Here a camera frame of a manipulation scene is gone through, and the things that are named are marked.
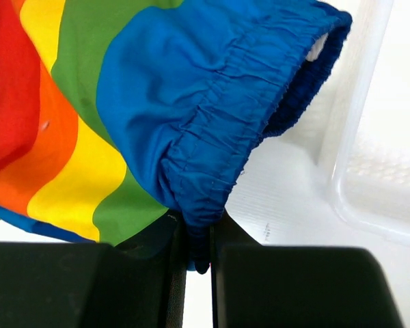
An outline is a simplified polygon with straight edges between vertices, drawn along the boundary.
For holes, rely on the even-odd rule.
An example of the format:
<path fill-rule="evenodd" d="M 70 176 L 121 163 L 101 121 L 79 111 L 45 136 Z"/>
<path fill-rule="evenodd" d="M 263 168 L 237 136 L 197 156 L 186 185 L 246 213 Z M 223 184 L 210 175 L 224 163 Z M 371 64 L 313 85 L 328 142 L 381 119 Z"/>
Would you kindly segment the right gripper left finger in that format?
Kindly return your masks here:
<path fill-rule="evenodd" d="M 117 246 L 0 242 L 0 327 L 181 327 L 185 243 L 174 211 Z"/>

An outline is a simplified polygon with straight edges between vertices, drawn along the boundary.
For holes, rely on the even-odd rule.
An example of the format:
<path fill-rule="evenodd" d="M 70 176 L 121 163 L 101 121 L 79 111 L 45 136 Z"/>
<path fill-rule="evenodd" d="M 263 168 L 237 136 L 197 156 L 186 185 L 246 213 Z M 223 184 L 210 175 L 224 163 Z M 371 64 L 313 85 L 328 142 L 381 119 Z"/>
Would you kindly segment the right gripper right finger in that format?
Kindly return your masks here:
<path fill-rule="evenodd" d="M 401 327 L 366 249 L 266 246 L 228 214 L 210 229 L 215 327 Z"/>

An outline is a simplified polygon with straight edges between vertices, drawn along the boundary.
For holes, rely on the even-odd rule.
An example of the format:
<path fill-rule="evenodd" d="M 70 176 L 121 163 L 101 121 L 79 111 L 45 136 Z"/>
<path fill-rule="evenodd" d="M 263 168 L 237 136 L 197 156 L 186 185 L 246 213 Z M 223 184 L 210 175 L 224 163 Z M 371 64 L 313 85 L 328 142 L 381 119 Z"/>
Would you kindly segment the rainbow striped shorts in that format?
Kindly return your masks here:
<path fill-rule="evenodd" d="M 205 273 L 251 151 L 352 22 L 322 1 L 0 1 L 0 220 L 118 245 L 178 212 Z"/>

